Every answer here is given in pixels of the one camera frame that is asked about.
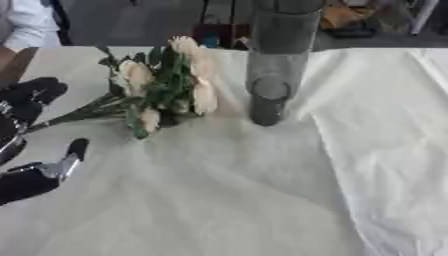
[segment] flower bouquet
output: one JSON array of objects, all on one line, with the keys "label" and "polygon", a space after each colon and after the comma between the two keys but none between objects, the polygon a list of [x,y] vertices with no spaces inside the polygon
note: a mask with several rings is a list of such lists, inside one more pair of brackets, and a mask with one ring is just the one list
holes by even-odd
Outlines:
[{"label": "flower bouquet", "polygon": [[144,139],[160,128],[216,110],[213,63],[192,38],[176,37],[165,48],[123,59],[107,47],[98,48],[107,55],[99,64],[110,70],[109,92],[28,132],[73,121],[120,118],[137,139]]}]

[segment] table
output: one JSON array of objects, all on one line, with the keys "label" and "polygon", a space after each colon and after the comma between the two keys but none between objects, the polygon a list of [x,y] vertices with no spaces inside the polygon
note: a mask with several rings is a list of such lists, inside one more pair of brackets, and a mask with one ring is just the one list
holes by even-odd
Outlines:
[{"label": "table", "polygon": [[[288,119],[272,128],[246,116],[246,53],[211,53],[213,116],[145,141],[105,121],[29,135],[4,169],[53,161],[77,137],[91,147],[57,191],[0,208],[0,255],[447,254],[448,50],[314,53]],[[23,79],[69,84],[42,120],[106,90],[100,57],[37,53]]]}]

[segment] green leaf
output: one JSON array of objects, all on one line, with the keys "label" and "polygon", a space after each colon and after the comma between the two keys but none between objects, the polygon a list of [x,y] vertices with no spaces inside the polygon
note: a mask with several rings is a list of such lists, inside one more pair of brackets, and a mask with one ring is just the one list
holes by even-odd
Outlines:
[{"label": "green leaf", "polygon": [[99,64],[105,65],[105,66],[109,66],[109,67],[114,67],[115,69],[118,69],[118,61],[114,57],[112,52],[110,51],[109,47],[107,47],[107,46],[97,46],[96,48],[98,50],[102,51],[104,54],[107,55],[107,60],[106,59],[102,59],[102,60],[100,60]]},{"label": "green leaf", "polygon": [[118,84],[109,79],[109,92],[116,97],[124,97],[124,90]]},{"label": "green leaf", "polygon": [[143,52],[139,52],[134,56],[134,61],[146,64],[146,55]]},{"label": "green leaf", "polygon": [[139,140],[145,139],[149,136],[148,131],[146,131],[145,126],[140,119],[136,122],[136,126],[134,127],[134,136]]},{"label": "green leaf", "polygon": [[110,63],[110,59],[109,57],[103,58],[101,59],[98,64],[106,66],[106,67],[110,67],[112,63]]},{"label": "green leaf", "polygon": [[151,66],[157,66],[162,60],[162,47],[154,47],[148,54],[148,61]]},{"label": "green leaf", "polygon": [[110,51],[109,47],[107,47],[105,45],[98,45],[96,48],[98,50],[102,51],[107,56],[111,56],[112,55],[112,52]]},{"label": "green leaf", "polygon": [[162,70],[167,71],[174,66],[179,54],[171,46],[165,48],[162,53]]}]

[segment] white rose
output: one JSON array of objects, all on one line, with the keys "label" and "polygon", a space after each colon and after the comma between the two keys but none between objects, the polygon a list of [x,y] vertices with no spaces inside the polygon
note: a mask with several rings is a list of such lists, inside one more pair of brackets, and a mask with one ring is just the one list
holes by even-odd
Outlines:
[{"label": "white rose", "polygon": [[153,133],[159,128],[160,113],[152,108],[147,108],[140,115],[140,120],[148,133]]},{"label": "white rose", "polygon": [[212,113],[218,107],[215,88],[208,80],[198,78],[198,83],[194,87],[193,97],[194,109],[198,115]]},{"label": "white rose", "polygon": [[174,37],[168,41],[173,50],[180,54],[185,54],[187,57],[194,56],[200,50],[196,41],[188,36]]},{"label": "white rose", "polygon": [[143,64],[136,63],[132,60],[123,61],[119,66],[119,77],[122,77],[128,81],[126,86],[122,86],[125,89],[127,96],[144,97],[144,86],[154,81],[154,76],[151,70]]},{"label": "white rose", "polygon": [[214,63],[206,53],[198,54],[192,58],[190,71],[193,76],[206,80],[212,80],[215,76]]}]

